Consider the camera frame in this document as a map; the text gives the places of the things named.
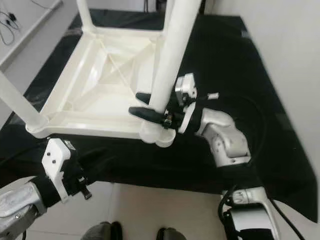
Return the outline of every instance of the black cable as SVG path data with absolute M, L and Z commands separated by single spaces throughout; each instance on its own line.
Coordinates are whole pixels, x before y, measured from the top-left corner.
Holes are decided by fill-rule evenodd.
M 46 141 L 38 142 L 37 144 L 35 144 L 35 145 L 33 145 L 33 146 L 29 146 L 29 147 L 27 147 L 27 148 L 25 148 L 25 149 L 23 149 L 23 150 L 15 153 L 15 154 L 13 154 L 12 156 L 9 156 L 9 157 L 3 159 L 2 161 L 0 161 L 0 167 L 1 167 L 2 165 L 4 165 L 6 162 L 11 161 L 12 159 L 15 159 L 15 158 L 17 158 L 17 157 L 19 157 L 19 156 L 27 153 L 27 152 L 30 152 L 31 150 L 44 147 L 44 146 L 43 146 L 44 143 L 46 143 Z
M 0 14 L 3 14 L 3 15 L 5 15 L 5 16 L 7 17 L 7 21 L 9 21 L 8 25 L 9 25 L 11 28 L 13 28 L 13 29 L 15 29 L 15 30 L 19 30 L 19 29 L 20 29 L 20 27 L 18 26 L 18 24 L 17 24 L 15 21 L 12 21 L 11 18 L 10 18 L 10 16 L 9 16 L 8 14 L 6 14 L 6 13 L 3 12 L 3 11 L 0 11 Z
M 22 240 L 26 240 L 27 239 L 27 231 L 24 231 L 22 234 Z
M 295 234 L 298 236 L 300 240 L 305 240 L 304 236 L 299 232 L 299 230 L 296 228 L 296 226 L 287 218 L 287 216 L 281 211 L 281 209 L 278 207 L 278 205 L 275 203 L 273 199 L 270 199 L 271 204 L 275 208 L 275 210 L 280 214 L 280 216 L 285 220 L 285 222 L 291 227 L 291 229 L 295 232 Z
M 221 221 L 222 224 L 225 224 L 225 218 L 224 218 L 224 205 L 226 204 L 228 198 L 230 197 L 230 195 L 236 190 L 237 185 L 234 185 L 233 187 L 231 187 L 226 194 L 223 196 L 223 198 L 221 199 L 221 201 L 219 202 L 219 206 L 218 206 L 218 216 L 219 219 Z
M 14 41 L 15 41 L 15 39 L 16 39 L 15 34 L 14 34 L 14 32 L 10 29 L 10 27 L 9 27 L 7 24 L 4 24 L 2 21 L 0 21 L 0 24 L 2 24 L 3 26 L 5 26 L 5 27 L 10 31 L 10 33 L 11 33 L 11 35 L 12 35 L 12 40 L 11 40 L 10 42 L 6 42 L 6 41 L 5 41 L 5 38 L 4 38 L 3 34 L 2 34 L 2 32 L 1 32 L 1 30 L 0 30 L 0 37 L 1 37 L 1 40 L 2 40 L 3 44 L 6 45 L 6 46 L 10 46 L 12 43 L 14 43 Z
M 258 145 L 257 150 L 254 151 L 254 155 L 251 157 L 251 159 L 247 163 L 248 167 L 251 167 L 253 165 L 253 163 L 256 161 L 256 159 L 259 157 L 259 155 L 262 152 L 262 149 L 266 143 L 266 138 L 267 138 L 267 133 L 268 133 L 267 118 L 266 118 L 266 115 L 264 114 L 264 111 L 261 109 L 261 107 L 250 97 L 243 96 L 243 95 L 235 95 L 233 97 L 246 100 L 248 103 L 250 103 L 252 106 L 254 106 L 254 108 L 256 109 L 256 111 L 259 113 L 259 115 L 261 117 L 262 134 L 261 134 L 260 144 Z
M 144 0 L 144 3 L 143 3 L 143 11 L 145 13 L 148 13 L 149 12 L 149 3 L 148 3 L 148 0 Z
M 52 7 L 43 6 L 40 3 L 36 2 L 35 0 L 30 0 L 30 2 L 32 2 L 33 4 L 39 6 L 39 7 L 43 8 L 43 9 L 56 10 L 58 8 L 58 6 L 53 7 L 53 8 Z

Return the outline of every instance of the black cloth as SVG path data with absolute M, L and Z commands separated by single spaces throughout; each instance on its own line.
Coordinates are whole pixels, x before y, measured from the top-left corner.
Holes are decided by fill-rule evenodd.
M 161 30 L 164 22 L 160 13 L 92 10 L 91 15 L 94 24 L 117 28 Z M 80 26 L 81 20 L 76 16 L 69 29 Z M 44 105 L 79 39 L 79 35 L 66 34 L 26 91 L 26 98 L 36 109 Z M 240 17 L 197 17 L 178 75 L 187 73 L 194 73 L 199 96 L 221 93 L 219 100 L 204 105 L 229 113 L 246 135 L 253 154 L 261 141 L 262 121 L 255 106 L 239 96 L 250 98 L 261 107 L 268 128 L 256 160 L 260 179 L 270 197 L 317 221 L 315 174 Z M 58 137 L 71 140 L 80 155 L 98 147 L 110 150 L 115 158 L 101 167 L 101 181 L 215 194 L 230 187 L 215 167 L 208 144 L 196 136 L 178 134 L 168 148 L 135 139 Z M 0 156 L 10 156 L 35 141 L 12 114 L 0 131 Z M 43 150 L 35 150 L 5 164 L 0 169 L 0 187 L 43 173 L 42 154 Z

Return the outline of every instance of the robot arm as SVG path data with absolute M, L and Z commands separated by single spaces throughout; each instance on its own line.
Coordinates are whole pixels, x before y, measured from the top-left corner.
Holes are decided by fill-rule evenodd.
M 183 112 L 159 114 L 144 107 L 131 107 L 130 113 L 147 121 L 176 129 L 179 133 L 193 132 L 207 140 L 215 165 L 223 172 L 225 182 L 233 186 L 224 191 L 219 216 L 229 240 L 279 240 L 269 199 L 256 172 L 249 166 L 251 153 L 246 136 L 236 128 L 230 115 L 208 108 L 196 110 L 197 89 L 192 74 L 177 80 L 176 98 Z M 219 95 L 208 94 L 208 99 Z
M 86 200 L 92 196 L 86 187 L 87 174 L 76 156 L 70 142 L 59 138 L 48 141 L 42 158 L 46 175 L 0 195 L 0 240 L 16 239 L 49 207 L 67 202 L 70 195 L 82 192 Z
M 219 216 L 229 240 L 279 240 L 265 189 L 256 173 L 248 167 L 251 153 L 245 135 L 228 114 L 208 108 L 196 109 L 197 90 L 192 74 L 179 78 L 175 87 L 178 104 L 183 112 L 167 111 L 165 115 L 144 107 L 131 107 L 129 112 L 144 120 L 161 124 L 180 133 L 193 132 L 207 140 L 216 167 L 223 170 L 226 185 L 232 190 L 222 193 Z M 138 93 L 148 103 L 148 94 Z M 14 240 L 34 220 L 55 203 L 66 202 L 69 195 L 82 192 L 88 177 L 74 157 L 70 142 L 50 139 L 42 165 L 46 176 L 38 176 L 23 187 L 0 195 L 0 240 Z

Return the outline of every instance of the floor tile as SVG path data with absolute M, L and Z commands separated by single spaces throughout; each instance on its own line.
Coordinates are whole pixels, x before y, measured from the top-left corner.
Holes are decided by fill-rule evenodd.
M 26 239 L 27 240 L 80 240 L 81 236 L 28 230 L 26 232 Z
M 82 235 L 92 226 L 106 221 L 113 184 L 95 182 L 89 186 L 93 197 L 85 200 L 81 193 L 70 197 L 66 204 L 61 202 L 50 207 L 39 217 L 31 230 Z
M 218 195 L 115 184 L 108 220 L 119 221 L 124 240 L 152 240 L 172 227 L 189 240 L 225 239 L 219 222 Z

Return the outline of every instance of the white plastic part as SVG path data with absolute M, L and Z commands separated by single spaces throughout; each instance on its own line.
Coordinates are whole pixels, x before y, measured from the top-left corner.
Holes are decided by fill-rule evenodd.
M 80 14 L 81 21 L 82 21 L 82 31 L 94 33 L 96 28 L 95 28 L 94 24 L 92 23 L 92 19 L 90 16 L 87 1 L 86 0 L 76 0 L 76 2 L 78 5 L 79 14 Z
M 48 119 L 37 112 L 1 71 L 0 97 L 26 123 L 28 130 L 40 130 L 48 123 Z
M 45 173 L 51 179 L 63 203 L 68 200 L 68 193 L 62 183 L 64 172 L 61 172 L 61 168 L 64 161 L 70 159 L 70 157 L 71 152 L 62 140 L 52 138 L 48 141 L 42 158 Z
M 178 71 L 188 44 L 201 0 L 175 0 L 166 39 L 153 81 L 149 107 L 164 113 L 177 79 Z M 161 126 L 144 122 L 140 137 L 147 143 L 155 143 L 161 137 Z
M 153 31 L 96 27 L 87 1 L 77 0 L 83 35 L 40 114 L 17 91 L 10 93 L 14 90 L 2 75 L 0 98 L 37 138 L 50 134 L 141 138 L 168 146 L 174 131 L 149 125 L 144 137 L 140 131 L 147 123 L 128 109 L 147 106 L 135 98 L 137 92 L 152 92 L 151 107 L 164 111 L 200 1 L 169 0 L 164 30 Z
M 178 132 L 180 134 L 183 134 L 186 131 L 186 129 L 189 125 L 190 119 L 192 117 L 192 114 L 194 113 L 195 109 L 196 109 L 195 102 L 191 103 L 188 107 L 185 108 L 184 118 L 182 120 L 181 126 L 178 129 Z
M 163 31 L 166 33 L 169 27 L 171 15 L 172 15 L 172 9 L 174 8 L 175 0 L 167 0 L 166 1 L 166 7 L 165 7 L 165 18 L 164 18 L 164 25 L 163 25 Z
M 208 93 L 207 94 L 208 100 L 212 100 L 212 99 L 218 99 L 219 98 L 219 93 L 215 92 L 215 93 Z
M 184 76 L 178 77 L 174 91 L 180 106 L 186 105 L 185 102 L 187 96 L 191 99 L 196 99 L 198 92 L 196 88 L 194 74 L 188 73 Z

